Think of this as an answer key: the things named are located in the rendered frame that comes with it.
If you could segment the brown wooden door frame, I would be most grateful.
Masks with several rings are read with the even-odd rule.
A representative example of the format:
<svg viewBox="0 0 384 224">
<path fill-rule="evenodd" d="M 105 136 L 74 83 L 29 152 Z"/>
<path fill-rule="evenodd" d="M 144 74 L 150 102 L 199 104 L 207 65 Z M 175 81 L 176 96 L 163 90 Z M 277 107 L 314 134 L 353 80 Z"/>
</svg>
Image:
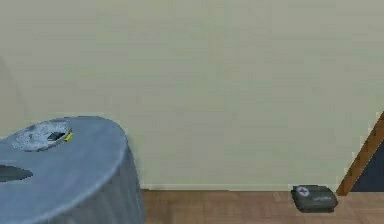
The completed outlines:
<svg viewBox="0 0 384 224">
<path fill-rule="evenodd" d="M 340 182 L 336 190 L 338 196 L 347 196 L 349 194 L 383 141 L 384 111 L 377 118 L 377 121 L 370 131 L 367 139 L 364 141 L 360 151 L 358 152 L 347 173 Z"/>
</svg>

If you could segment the dark green first aid kit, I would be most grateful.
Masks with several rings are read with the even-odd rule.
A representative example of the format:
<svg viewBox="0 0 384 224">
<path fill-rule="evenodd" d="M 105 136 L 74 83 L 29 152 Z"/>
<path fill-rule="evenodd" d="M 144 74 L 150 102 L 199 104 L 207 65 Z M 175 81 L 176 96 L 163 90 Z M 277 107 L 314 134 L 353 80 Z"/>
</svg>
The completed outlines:
<svg viewBox="0 0 384 224">
<path fill-rule="evenodd" d="M 332 213 L 338 205 L 336 196 L 326 186 L 296 185 L 291 190 L 291 196 L 302 213 Z"/>
</svg>

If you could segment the small black yellow object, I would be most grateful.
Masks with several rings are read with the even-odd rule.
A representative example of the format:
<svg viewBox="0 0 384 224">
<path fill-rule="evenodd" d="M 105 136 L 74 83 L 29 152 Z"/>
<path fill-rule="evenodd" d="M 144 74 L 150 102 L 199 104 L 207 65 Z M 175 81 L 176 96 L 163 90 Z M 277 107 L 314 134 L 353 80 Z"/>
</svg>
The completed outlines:
<svg viewBox="0 0 384 224">
<path fill-rule="evenodd" d="M 68 132 L 53 132 L 48 137 L 48 141 L 69 141 L 73 136 L 72 130 L 69 130 Z"/>
</svg>

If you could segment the round blue-grey dining table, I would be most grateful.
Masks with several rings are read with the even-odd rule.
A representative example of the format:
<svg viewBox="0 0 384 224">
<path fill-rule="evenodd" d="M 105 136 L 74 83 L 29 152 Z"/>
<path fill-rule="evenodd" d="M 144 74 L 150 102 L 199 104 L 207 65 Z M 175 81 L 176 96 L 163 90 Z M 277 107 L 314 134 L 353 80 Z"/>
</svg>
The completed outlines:
<svg viewBox="0 0 384 224">
<path fill-rule="evenodd" d="M 98 116 L 65 117 L 73 136 L 44 151 L 0 140 L 0 165 L 33 175 L 0 182 L 0 224 L 145 224 L 146 213 L 124 130 Z"/>
</svg>

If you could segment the crumpled grey foil dish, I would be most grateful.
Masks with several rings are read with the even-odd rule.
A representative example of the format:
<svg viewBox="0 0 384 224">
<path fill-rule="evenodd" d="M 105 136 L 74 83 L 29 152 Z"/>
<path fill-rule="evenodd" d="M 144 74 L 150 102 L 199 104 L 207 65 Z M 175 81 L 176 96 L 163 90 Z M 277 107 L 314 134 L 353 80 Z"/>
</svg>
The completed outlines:
<svg viewBox="0 0 384 224">
<path fill-rule="evenodd" d="M 47 137 L 53 132 L 68 132 L 71 130 L 67 121 L 44 121 L 34 124 L 15 133 L 12 146 L 26 152 L 48 150 L 61 141 L 48 141 Z"/>
</svg>

